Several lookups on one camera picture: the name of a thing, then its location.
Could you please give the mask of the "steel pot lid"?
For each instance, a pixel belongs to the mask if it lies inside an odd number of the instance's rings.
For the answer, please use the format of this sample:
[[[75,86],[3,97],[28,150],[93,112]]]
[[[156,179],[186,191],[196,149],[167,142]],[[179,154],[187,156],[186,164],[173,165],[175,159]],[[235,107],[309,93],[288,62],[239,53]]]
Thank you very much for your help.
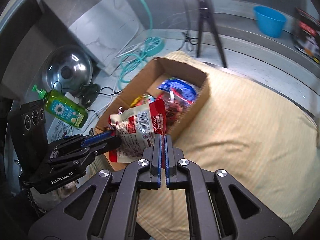
[[[66,45],[52,51],[42,65],[42,82],[46,90],[76,94],[89,85],[93,75],[90,57],[79,46]]]

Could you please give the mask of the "blue snack bag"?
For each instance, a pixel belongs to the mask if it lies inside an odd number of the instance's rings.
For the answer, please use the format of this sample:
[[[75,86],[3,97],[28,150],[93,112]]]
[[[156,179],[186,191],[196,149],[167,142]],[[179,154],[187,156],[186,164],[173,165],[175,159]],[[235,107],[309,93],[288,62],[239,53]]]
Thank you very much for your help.
[[[194,103],[198,95],[198,87],[176,77],[164,80],[157,89],[163,92],[176,92],[185,102]]]

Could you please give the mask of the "red white snack pouch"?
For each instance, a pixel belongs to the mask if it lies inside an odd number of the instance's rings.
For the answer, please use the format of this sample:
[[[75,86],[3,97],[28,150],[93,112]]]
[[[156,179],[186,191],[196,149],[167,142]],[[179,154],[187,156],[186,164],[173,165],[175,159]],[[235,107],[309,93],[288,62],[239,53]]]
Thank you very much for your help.
[[[121,138],[121,146],[109,152],[113,163],[131,163],[142,157],[146,148],[153,146],[155,135],[164,135],[167,128],[165,103],[158,99],[110,115],[110,124]]]

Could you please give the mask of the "black kettle product box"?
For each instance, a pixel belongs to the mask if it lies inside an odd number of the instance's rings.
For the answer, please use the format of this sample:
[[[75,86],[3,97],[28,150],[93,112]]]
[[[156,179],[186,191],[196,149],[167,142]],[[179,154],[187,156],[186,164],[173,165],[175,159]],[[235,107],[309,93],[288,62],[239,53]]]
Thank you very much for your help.
[[[319,21],[299,8],[295,10],[293,43],[300,52],[319,64]]]

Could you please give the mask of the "green dish soap bottle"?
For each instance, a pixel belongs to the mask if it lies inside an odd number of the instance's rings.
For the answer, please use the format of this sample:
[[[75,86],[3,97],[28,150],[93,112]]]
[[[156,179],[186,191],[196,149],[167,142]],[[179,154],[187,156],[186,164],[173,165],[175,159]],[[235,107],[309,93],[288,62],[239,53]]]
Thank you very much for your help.
[[[34,85],[32,90],[44,101],[44,108],[48,113],[75,128],[83,128],[88,119],[88,113],[83,107],[65,97],[58,90],[48,92],[38,89],[37,85]]]

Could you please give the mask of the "black power adapter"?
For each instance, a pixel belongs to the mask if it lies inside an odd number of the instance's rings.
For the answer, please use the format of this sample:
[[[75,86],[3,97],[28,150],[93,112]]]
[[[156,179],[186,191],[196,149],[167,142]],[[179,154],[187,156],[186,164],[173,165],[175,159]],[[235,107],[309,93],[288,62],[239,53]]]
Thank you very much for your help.
[[[96,83],[92,83],[90,85],[82,85],[79,92],[81,105],[85,108],[89,108],[98,97],[100,86]]]

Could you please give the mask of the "striped yellow cloth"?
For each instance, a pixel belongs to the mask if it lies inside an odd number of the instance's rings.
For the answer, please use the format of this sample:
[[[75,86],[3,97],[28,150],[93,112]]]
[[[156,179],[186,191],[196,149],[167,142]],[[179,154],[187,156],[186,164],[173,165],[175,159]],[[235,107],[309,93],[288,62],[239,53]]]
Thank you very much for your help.
[[[207,101],[175,142],[208,171],[224,169],[283,219],[296,239],[319,239],[319,125],[294,103],[186,53],[167,63],[208,75]]]

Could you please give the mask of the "cardboard box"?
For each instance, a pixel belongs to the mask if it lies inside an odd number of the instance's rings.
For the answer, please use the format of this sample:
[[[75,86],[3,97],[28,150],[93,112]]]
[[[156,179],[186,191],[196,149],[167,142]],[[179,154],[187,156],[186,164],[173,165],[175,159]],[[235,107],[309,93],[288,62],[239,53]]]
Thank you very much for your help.
[[[115,127],[121,146],[105,153],[114,171],[142,157],[157,134],[176,140],[210,95],[209,78],[200,62],[180,53],[181,60],[156,57],[130,81],[99,119],[95,130]]]

